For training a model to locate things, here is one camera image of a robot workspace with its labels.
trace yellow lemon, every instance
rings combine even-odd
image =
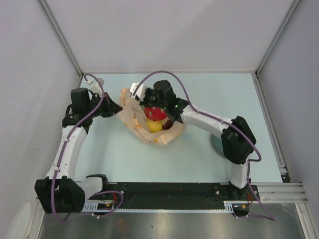
[[[151,133],[159,132],[163,128],[163,123],[161,121],[154,121],[151,119],[147,119],[147,124]]]

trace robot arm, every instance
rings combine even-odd
[[[229,119],[214,115],[221,119],[220,122],[203,114],[198,114],[198,111],[205,111],[197,107],[195,107],[197,109],[195,111],[188,101],[177,98],[167,80],[157,81],[154,84],[154,89],[141,85],[135,93],[138,85],[138,83],[133,83],[130,92],[132,93],[131,97],[137,99],[140,105],[159,107],[165,110],[171,121],[191,124],[210,132],[213,135],[214,144],[219,145],[219,151],[231,161],[232,176],[230,183],[238,189],[243,189],[246,186],[247,158],[253,152],[253,148],[233,128],[223,123],[228,122],[238,127],[256,144],[256,139],[244,118],[238,116],[235,119]]]
[[[45,179],[37,180],[34,186],[46,213],[52,213],[51,185],[59,157],[62,159],[54,185],[54,203],[57,213],[81,212],[86,199],[101,190],[108,190],[108,181],[105,175],[90,175],[82,182],[74,181],[80,149],[93,118],[97,116],[108,118],[122,110],[122,107],[114,103],[105,93],[97,110],[73,130],[74,126],[98,105],[101,96],[102,93],[98,87],[78,88],[71,91],[72,104],[68,106],[62,121],[62,139],[55,160]],[[68,139],[67,136],[72,130],[73,132]]]

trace light blue floor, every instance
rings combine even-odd
[[[146,74],[101,74],[104,90],[117,102],[121,88],[140,82]],[[263,160],[252,163],[253,182],[281,182],[269,134],[250,74],[177,74],[192,102],[220,116],[242,116],[257,139]],[[178,82],[166,74],[146,81],[169,80],[178,97],[184,98]],[[83,143],[77,168],[77,181],[90,174],[106,174],[120,182],[228,182],[230,163],[209,145],[209,133],[189,125],[185,132],[166,146],[148,145],[126,129],[117,117],[95,118]]]

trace white wall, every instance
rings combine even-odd
[[[292,0],[48,0],[84,72],[254,71]]]
[[[79,77],[36,0],[0,1],[0,238],[34,201]]]
[[[261,73],[281,146],[319,222],[319,1],[305,0]]]

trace plastic bag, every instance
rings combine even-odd
[[[129,88],[121,90],[119,105],[123,107],[123,110],[118,113],[118,116],[125,126],[144,143],[153,143],[159,146],[166,145],[177,138],[185,129],[185,124],[175,121],[173,126],[168,130],[150,133],[147,117],[139,103],[131,98]]]

